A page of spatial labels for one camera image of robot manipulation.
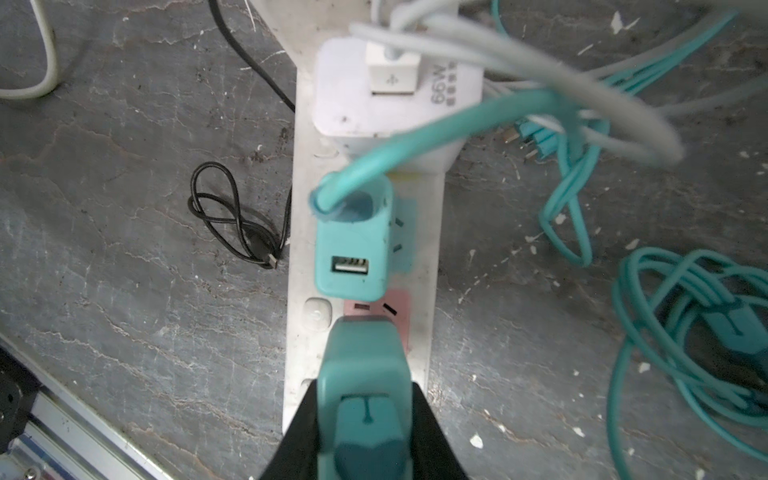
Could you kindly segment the teal charger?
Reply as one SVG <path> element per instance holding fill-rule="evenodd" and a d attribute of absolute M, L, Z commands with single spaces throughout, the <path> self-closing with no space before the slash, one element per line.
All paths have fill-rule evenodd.
<path fill-rule="evenodd" d="M 325 296 L 374 302 L 384 296 L 392 250 L 394 188 L 380 175 L 317 220 L 315 286 Z"/>
<path fill-rule="evenodd" d="M 332 327 L 317 378 L 320 479 L 411 479 L 411 372 L 384 317 Z"/>

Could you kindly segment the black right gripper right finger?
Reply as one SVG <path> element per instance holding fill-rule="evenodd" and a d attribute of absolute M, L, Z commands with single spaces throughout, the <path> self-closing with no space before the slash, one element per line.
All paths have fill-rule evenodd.
<path fill-rule="evenodd" d="M 468 479 L 416 382 L 412 383 L 411 457 L 414 479 Z"/>

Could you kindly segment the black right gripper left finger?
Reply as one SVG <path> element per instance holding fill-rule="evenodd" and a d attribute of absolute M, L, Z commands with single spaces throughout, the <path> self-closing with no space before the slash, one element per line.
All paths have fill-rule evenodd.
<path fill-rule="evenodd" d="M 317 381 L 312 380 L 260 480 L 317 480 Z"/>

